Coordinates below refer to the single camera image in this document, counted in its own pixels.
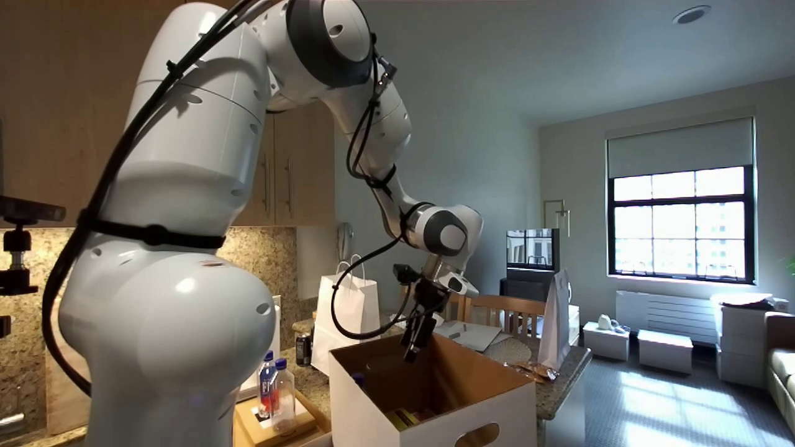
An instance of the open cardboard box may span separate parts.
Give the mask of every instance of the open cardboard box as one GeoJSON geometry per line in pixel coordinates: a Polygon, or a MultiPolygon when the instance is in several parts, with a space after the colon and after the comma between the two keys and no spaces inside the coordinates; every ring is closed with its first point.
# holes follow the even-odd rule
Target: open cardboard box
{"type": "Polygon", "coordinates": [[[331,350],[332,445],[537,445],[523,374],[434,335],[403,359],[400,335],[331,350]]]}

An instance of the stone wall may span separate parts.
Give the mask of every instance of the stone wall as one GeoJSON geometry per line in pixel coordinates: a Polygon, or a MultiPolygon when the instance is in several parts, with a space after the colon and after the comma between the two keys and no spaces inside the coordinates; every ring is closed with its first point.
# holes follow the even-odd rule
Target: stone wall
{"type": "MultiPolygon", "coordinates": [[[[70,237],[70,229],[30,229],[33,250],[24,252],[24,263],[33,271],[33,282],[44,286],[46,272],[70,237]]],[[[233,260],[235,266],[256,272],[279,292],[281,306],[281,344],[290,344],[290,320],[304,320],[314,313],[316,299],[297,299],[296,281],[296,231],[294,229],[261,229],[261,225],[235,225],[228,231],[222,257],[233,260]]],[[[0,338],[0,416],[24,414],[22,432],[3,433],[0,445],[14,445],[14,440],[50,432],[46,414],[58,411],[53,407],[53,395],[80,392],[68,378],[44,378],[44,369],[61,374],[55,363],[44,355],[43,329],[40,329],[40,292],[30,294],[0,294],[0,314],[12,318],[12,332],[0,338]]]]}

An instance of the window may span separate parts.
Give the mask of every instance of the window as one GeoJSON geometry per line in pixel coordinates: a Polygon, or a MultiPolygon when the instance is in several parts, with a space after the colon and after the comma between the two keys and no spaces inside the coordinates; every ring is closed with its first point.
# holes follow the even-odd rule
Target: window
{"type": "Polygon", "coordinates": [[[609,272],[752,282],[751,133],[745,118],[721,129],[697,126],[609,140],[609,272]],[[733,154],[723,143],[710,148],[712,140],[727,140],[712,138],[725,135],[725,129],[733,129],[727,133],[740,135],[748,148],[738,152],[738,143],[731,143],[733,154]],[[697,152],[691,145],[682,157],[680,145],[689,143],[697,143],[697,152]]]}

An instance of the bottle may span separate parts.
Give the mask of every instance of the bottle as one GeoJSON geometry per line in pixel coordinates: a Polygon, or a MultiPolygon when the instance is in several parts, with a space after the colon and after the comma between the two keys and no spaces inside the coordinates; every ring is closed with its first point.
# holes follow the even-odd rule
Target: bottle
{"type": "Polygon", "coordinates": [[[258,410],[256,410],[256,416],[258,420],[266,420],[271,416],[271,383],[274,383],[274,374],[276,374],[276,363],[274,363],[274,350],[269,350],[264,355],[264,366],[258,369],[258,410]]]}
{"type": "Polygon", "coordinates": [[[290,392],[287,359],[279,358],[274,366],[261,371],[258,420],[290,420],[296,414],[296,396],[290,392]]]}

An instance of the chair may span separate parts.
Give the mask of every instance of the chair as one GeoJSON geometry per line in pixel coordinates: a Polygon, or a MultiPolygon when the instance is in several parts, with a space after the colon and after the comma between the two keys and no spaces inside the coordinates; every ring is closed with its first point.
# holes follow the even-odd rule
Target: chair
{"type": "Polygon", "coordinates": [[[446,318],[496,325],[504,332],[518,338],[540,338],[540,318],[543,314],[547,302],[516,294],[451,294],[446,306],[446,318]]]}

